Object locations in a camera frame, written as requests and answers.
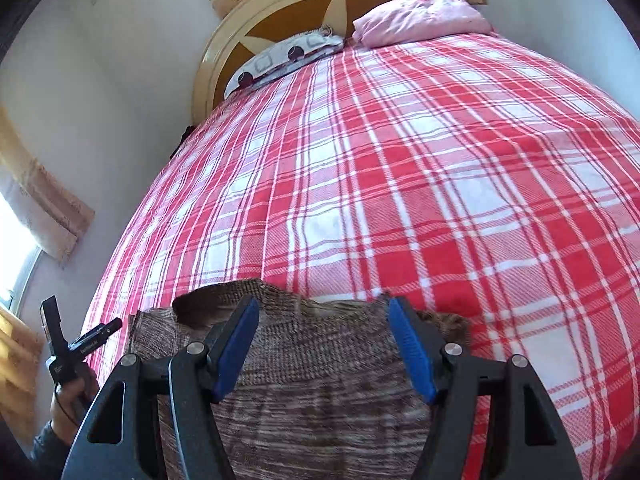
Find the dark sleeve left forearm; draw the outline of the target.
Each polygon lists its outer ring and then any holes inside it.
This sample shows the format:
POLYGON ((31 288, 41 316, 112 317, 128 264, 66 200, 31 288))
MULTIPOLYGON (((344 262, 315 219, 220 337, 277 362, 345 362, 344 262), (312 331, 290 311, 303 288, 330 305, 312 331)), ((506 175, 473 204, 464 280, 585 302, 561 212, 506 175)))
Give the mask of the dark sleeve left forearm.
POLYGON ((60 480, 68 454, 70 446, 55 433, 52 422, 47 422, 35 437, 29 454, 37 479, 60 480))

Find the person left hand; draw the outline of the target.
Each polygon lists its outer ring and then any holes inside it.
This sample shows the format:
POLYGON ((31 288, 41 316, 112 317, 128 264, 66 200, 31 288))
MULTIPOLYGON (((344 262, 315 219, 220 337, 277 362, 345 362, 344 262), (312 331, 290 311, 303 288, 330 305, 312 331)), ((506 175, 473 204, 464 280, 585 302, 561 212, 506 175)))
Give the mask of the person left hand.
POLYGON ((51 427, 55 435, 68 446, 73 444, 82 421, 82 416, 77 415, 74 405, 81 396, 92 402, 100 388, 92 368, 81 363, 79 369, 81 375, 78 378, 64 385, 54 386, 51 401, 51 427))

